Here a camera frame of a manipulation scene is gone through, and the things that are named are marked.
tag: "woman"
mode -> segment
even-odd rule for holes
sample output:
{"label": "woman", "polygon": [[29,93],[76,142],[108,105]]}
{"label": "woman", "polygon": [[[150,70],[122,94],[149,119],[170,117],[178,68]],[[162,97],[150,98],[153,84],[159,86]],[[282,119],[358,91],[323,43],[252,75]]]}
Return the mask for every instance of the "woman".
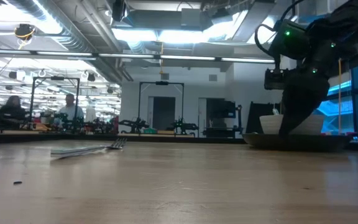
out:
{"label": "woman", "polygon": [[19,122],[7,119],[16,119],[22,121],[25,119],[25,110],[20,104],[18,96],[10,96],[6,104],[0,109],[0,122],[2,124],[14,125],[15,128],[19,127]]}

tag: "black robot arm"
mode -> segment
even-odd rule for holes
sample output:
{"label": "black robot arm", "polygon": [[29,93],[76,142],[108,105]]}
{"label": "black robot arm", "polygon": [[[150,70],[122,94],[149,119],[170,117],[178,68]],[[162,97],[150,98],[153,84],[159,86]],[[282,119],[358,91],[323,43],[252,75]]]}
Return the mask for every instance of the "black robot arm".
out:
{"label": "black robot arm", "polygon": [[[328,17],[312,22],[306,29],[283,19],[292,7],[302,1],[295,1],[276,23],[273,30],[277,34],[267,52],[275,60],[278,55],[302,60],[300,66],[287,70],[284,75],[277,63],[274,72],[265,75],[265,87],[272,89],[279,86],[284,90],[281,136],[286,136],[301,124],[325,99],[329,90],[328,79],[338,75],[330,73],[330,69],[339,58],[349,53],[348,46],[358,39],[358,0],[349,0]],[[276,77],[282,80],[282,85],[267,83],[277,80]]]}

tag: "black tray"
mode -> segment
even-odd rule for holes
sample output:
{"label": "black tray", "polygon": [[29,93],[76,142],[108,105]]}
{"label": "black tray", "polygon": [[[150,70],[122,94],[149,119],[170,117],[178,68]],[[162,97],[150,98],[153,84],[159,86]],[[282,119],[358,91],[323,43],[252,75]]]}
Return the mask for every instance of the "black tray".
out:
{"label": "black tray", "polygon": [[289,151],[338,151],[350,142],[350,136],[243,134],[244,141],[257,149]]}

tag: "doorway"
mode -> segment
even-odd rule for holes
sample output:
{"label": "doorway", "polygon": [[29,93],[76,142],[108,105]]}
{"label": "doorway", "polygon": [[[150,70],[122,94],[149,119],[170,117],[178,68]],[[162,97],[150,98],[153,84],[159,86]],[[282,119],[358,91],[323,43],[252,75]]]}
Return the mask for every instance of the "doorway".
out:
{"label": "doorway", "polygon": [[166,130],[173,122],[175,122],[175,97],[154,97],[152,127]]}
{"label": "doorway", "polygon": [[198,98],[198,137],[205,138],[203,134],[206,128],[226,128],[224,119],[213,122],[213,108],[224,101],[222,98]]}

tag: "wooden table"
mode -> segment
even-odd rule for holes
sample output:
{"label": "wooden table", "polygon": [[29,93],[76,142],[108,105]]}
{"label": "wooden table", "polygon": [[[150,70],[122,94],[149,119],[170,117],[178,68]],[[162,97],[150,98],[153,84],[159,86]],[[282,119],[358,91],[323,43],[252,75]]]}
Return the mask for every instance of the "wooden table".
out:
{"label": "wooden table", "polygon": [[50,158],[109,143],[0,144],[0,223],[358,223],[358,153],[128,142]]}

